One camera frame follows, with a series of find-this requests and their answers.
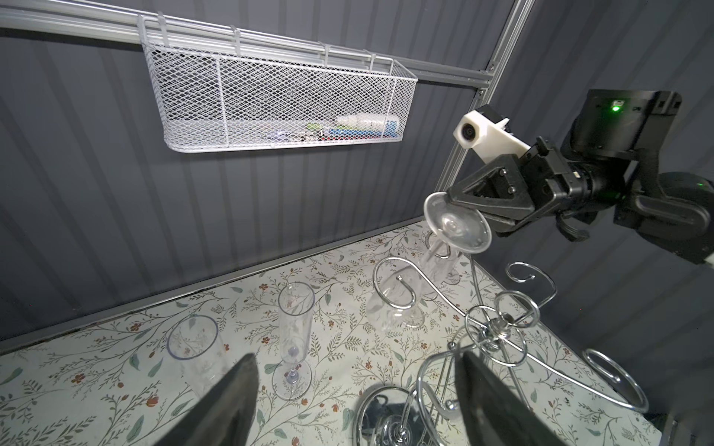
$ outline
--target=camera lens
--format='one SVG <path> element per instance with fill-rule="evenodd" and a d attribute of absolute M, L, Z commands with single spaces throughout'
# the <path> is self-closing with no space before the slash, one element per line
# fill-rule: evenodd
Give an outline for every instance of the camera lens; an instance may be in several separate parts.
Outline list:
<path fill-rule="evenodd" d="M 471 124 L 464 124 L 463 127 L 461 127 L 461 135 L 467 141 L 473 141 L 476 137 L 476 129 Z"/>

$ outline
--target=gray corrugated wall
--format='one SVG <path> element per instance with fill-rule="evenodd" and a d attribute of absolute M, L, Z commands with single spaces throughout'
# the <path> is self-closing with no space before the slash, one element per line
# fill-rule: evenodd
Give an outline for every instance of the gray corrugated wall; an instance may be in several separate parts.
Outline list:
<path fill-rule="evenodd" d="M 673 89 L 684 103 L 660 170 L 714 179 L 713 2 L 539 1 L 511 62 L 493 105 L 524 141 L 542 135 L 559 144 L 590 88 Z M 462 175 L 480 165 L 474 158 Z M 617 360 L 652 411 L 711 429 L 714 270 L 614 225 L 612 212 L 591 233 L 569 243 L 549 218 L 494 240 L 478 261 L 503 284 L 508 261 L 549 272 L 560 295 L 543 309 L 548 327 L 574 348 Z"/>
<path fill-rule="evenodd" d="M 511 7 L 115 3 L 478 69 Z M 420 215 L 474 95 L 418 84 L 401 143 L 180 154 L 138 46 L 3 34 L 0 339 Z"/>

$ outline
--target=metal stand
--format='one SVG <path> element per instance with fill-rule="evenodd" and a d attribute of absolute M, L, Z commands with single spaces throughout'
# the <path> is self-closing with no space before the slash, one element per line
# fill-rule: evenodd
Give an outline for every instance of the metal stand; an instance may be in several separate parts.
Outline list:
<path fill-rule="evenodd" d="M 400 261 L 412 267 L 421 276 L 421 278 L 425 280 L 428 286 L 430 286 L 436 292 L 439 298 L 441 298 L 449 307 L 451 307 L 451 309 L 453 309 L 457 314 L 464 318 L 464 326 L 456 333 L 454 339 L 452 339 L 452 341 L 447 344 L 447 351 L 432 355 L 424 361 L 424 363 L 419 368 L 419 372 L 416 378 L 416 384 L 412 387 L 411 390 L 400 389 L 402 399 L 401 405 L 398 406 L 402 409 L 401 420 L 399 420 L 398 416 L 395 417 L 394 413 L 391 413 L 388 416 L 382 416 L 378 420 L 375 419 L 375 417 L 369 416 L 369 407 L 373 407 L 375 405 L 375 401 L 379 401 L 380 398 L 383 397 L 383 393 L 387 390 L 391 391 L 394 388 L 393 386 L 381 387 L 373 391 L 370 395 L 368 395 L 368 397 L 362 402 L 358 411 L 355 428 L 355 445 L 369 444 L 384 446 L 419 446 L 434 443 L 439 446 L 446 446 L 446 443 L 443 441 L 436 429 L 436 423 L 438 422 L 440 417 L 443 417 L 447 420 L 452 420 L 461 416 L 461 412 L 458 409 L 458 401 L 446 400 L 445 396 L 446 388 L 448 387 L 448 382 L 451 376 L 451 370 L 453 369 L 455 355 L 467 350 L 479 350 L 481 353 L 481 357 L 484 360 L 489 359 L 497 364 L 507 367 L 513 380 L 513 384 L 516 387 L 518 395 L 523 401 L 523 404 L 525 404 L 529 408 L 530 405 L 528 404 L 526 395 L 518 382 L 518 379 L 516 377 L 516 371 L 514 369 L 514 367 L 523 364 L 527 360 L 538 364 L 539 366 L 545 368 L 548 372 L 553 373 L 563 378 L 564 380 L 574 385 L 577 385 L 578 387 L 581 387 L 584 390 L 593 393 L 594 395 L 597 395 L 598 397 L 604 398 L 605 400 L 613 404 L 640 413 L 647 412 L 649 408 L 649 402 L 647 400 L 647 397 L 645 396 L 645 393 L 642 391 L 642 388 L 637 384 L 637 382 L 632 378 L 632 376 L 630 376 L 629 373 L 627 373 L 621 366 L 619 366 L 619 364 L 610 359 L 608 356 L 598 352 L 597 350 L 589 348 L 585 350 L 583 352 L 583 358 L 585 359 L 585 361 L 599 375 L 601 375 L 603 378 L 613 383 L 614 385 L 629 385 L 634 395 L 636 395 L 636 402 L 631 402 L 627 400 L 622 401 L 617 398 L 606 395 L 605 393 L 602 393 L 599 390 L 593 389 L 585 383 L 578 381 L 570 376 L 567 376 L 565 373 L 558 371 L 555 368 L 552 368 L 551 366 L 544 363 L 542 360 L 539 360 L 536 356 L 533 356 L 528 352 L 528 346 L 526 344 L 526 339 L 523 334 L 523 330 L 527 330 L 538 324 L 538 322 L 540 321 L 540 307 L 551 301 L 558 292 L 553 280 L 541 269 L 524 262 L 510 263 L 506 267 L 506 273 L 508 274 L 508 277 L 518 283 L 524 283 L 529 280 L 533 280 L 536 278 L 536 276 L 534 274 L 530 274 L 526 278 L 519 278 L 515 276 L 511 268 L 516 265 L 530 268 L 531 270 L 540 273 L 541 275 L 543 275 L 543 277 L 545 277 L 546 280 L 548 280 L 548 282 L 553 287 L 553 292 L 539 303 L 536 303 L 533 299 L 531 299 L 526 294 L 520 291 L 504 290 L 496 295 L 493 307 L 490 307 L 483 303 L 481 291 L 478 289 L 478 285 L 476 285 L 475 288 L 476 296 L 478 298 L 478 305 L 469 308 L 468 311 L 465 312 L 456 305 L 454 305 L 426 276 L 426 274 L 421 269 L 419 269 L 419 267 L 414 262 L 396 256 L 387 257 L 379 261 L 375 265 L 373 271 L 374 289 L 387 304 L 395 308 L 398 307 L 383 294 L 382 290 L 379 288 L 379 284 L 376 278 L 378 269 L 388 261 Z M 476 267 L 474 266 L 473 259 L 471 259 L 471 271 L 474 277 L 474 283 L 477 283 Z M 501 310 L 501 303 L 507 295 L 514 297 L 518 302 L 524 305 L 526 308 L 526 313 L 517 318 L 514 318 L 510 314 Z M 474 313 L 478 313 L 479 311 L 483 315 L 485 322 L 475 319 Z M 465 335 L 461 335 L 462 330 L 466 332 Z M 514 335 L 516 336 L 515 342 L 513 342 L 513 340 L 511 339 Z M 470 338 L 471 344 L 462 348 L 457 348 L 458 343 L 466 337 Z M 509 347 L 510 349 L 516 351 L 517 356 L 515 360 L 511 359 L 511 355 L 509 354 L 506 347 Z M 501 352 L 501 355 L 503 357 L 497 358 L 497 352 Z M 601 364 L 596 363 L 593 359 L 594 357 L 597 357 L 599 360 L 603 361 L 612 370 L 607 370 Z M 436 390 L 434 390 L 424 380 L 424 377 L 426 376 L 427 370 L 429 369 L 431 364 L 439 360 L 443 361 L 443 365 L 441 367 L 441 374 L 439 376 L 439 381 L 436 386 Z M 428 408 L 429 403 L 424 398 L 425 392 L 429 396 L 429 400 L 431 400 L 431 408 Z M 418 408 L 419 415 L 418 417 L 416 417 L 413 413 L 412 406 L 414 399 L 416 399 L 416 405 Z M 419 431 L 420 435 L 415 435 L 415 431 Z"/>

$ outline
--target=floral pattern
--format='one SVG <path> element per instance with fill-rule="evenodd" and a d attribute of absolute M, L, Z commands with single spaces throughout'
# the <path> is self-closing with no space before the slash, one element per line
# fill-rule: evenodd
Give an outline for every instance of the floral pattern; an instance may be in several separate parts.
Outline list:
<path fill-rule="evenodd" d="M 360 396 L 369 387 L 409 387 L 428 356 L 446 349 L 462 318 L 439 299 L 421 303 L 424 326 L 381 333 L 367 321 L 372 268 L 387 255 L 419 258 L 426 225 L 416 223 L 220 287 L 125 315 L 0 358 L 0 445 L 151 445 L 196 401 L 166 352 L 166 337 L 183 318 L 210 315 L 227 356 L 256 354 L 261 371 L 258 408 L 248 443 L 351 445 Z M 385 266 L 384 273 L 389 273 Z M 457 285 L 442 291 L 461 308 L 477 303 L 474 283 L 489 305 L 501 289 L 460 259 Z M 313 382 L 300 400 L 272 392 L 280 361 L 276 299 L 285 284 L 309 283 L 316 309 L 308 363 Z M 517 311 L 515 303 L 510 303 Z M 527 330 L 541 360 L 603 390 L 607 385 L 546 327 Z M 516 368 L 534 413 L 572 445 L 654 445 L 660 433 L 639 414 L 563 382 L 528 362 Z M 428 379 L 437 381 L 441 363 Z M 493 370 L 511 387 L 506 368 Z M 439 423 L 451 444 L 467 444 L 463 426 Z"/>

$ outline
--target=white wire basket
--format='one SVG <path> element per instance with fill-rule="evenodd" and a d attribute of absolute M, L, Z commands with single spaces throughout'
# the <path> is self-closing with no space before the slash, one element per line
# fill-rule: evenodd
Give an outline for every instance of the white wire basket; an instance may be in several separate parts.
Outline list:
<path fill-rule="evenodd" d="M 392 58 L 161 14 L 139 35 L 175 151 L 402 139 L 418 79 Z"/>

